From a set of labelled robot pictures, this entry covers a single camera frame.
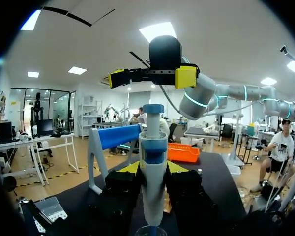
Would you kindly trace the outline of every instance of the laptop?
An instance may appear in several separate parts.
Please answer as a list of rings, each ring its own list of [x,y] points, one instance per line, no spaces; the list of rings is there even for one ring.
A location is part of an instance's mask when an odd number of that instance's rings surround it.
[[[53,120],[41,119],[37,122],[37,134],[39,136],[47,136],[54,134]]]
[[[144,122],[144,118],[142,118],[142,117],[138,117],[138,123],[139,123],[139,124],[145,124],[145,122]]]

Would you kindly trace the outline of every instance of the orange plastic crate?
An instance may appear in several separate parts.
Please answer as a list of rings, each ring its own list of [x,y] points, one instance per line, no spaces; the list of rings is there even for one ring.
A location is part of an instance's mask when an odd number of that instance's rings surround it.
[[[168,143],[167,159],[170,161],[197,162],[200,150],[187,144]]]

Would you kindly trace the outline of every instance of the plastic cup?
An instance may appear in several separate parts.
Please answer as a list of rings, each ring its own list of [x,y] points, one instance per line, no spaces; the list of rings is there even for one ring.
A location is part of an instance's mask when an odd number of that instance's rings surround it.
[[[167,233],[160,227],[147,225],[139,228],[134,236],[167,236]]]

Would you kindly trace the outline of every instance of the white t-shirt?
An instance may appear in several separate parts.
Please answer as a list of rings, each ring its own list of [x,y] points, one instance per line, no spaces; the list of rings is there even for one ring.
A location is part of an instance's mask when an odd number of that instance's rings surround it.
[[[287,160],[288,157],[293,156],[294,152],[294,141],[291,135],[284,137],[282,131],[275,134],[269,143],[269,145],[276,143],[277,145],[272,150],[271,157],[279,162],[283,162]]]
[[[166,120],[163,118],[159,120],[159,129],[169,136],[169,127]]]

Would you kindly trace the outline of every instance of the black shorts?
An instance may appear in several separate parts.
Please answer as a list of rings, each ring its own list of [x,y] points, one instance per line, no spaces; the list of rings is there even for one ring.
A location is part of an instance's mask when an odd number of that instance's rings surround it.
[[[278,171],[280,171],[281,166],[282,166],[282,162],[277,161],[277,160],[274,160],[272,157],[270,157],[270,160],[271,160],[271,167],[270,167],[270,168],[267,168],[266,171],[267,171],[267,172],[270,172],[270,169],[271,169],[271,171],[273,171],[273,172],[278,172]],[[285,167],[286,167],[286,165],[287,165],[287,162],[288,162],[288,160],[284,161],[283,168],[282,168],[282,171],[281,171],[281,172],[284,172]]]

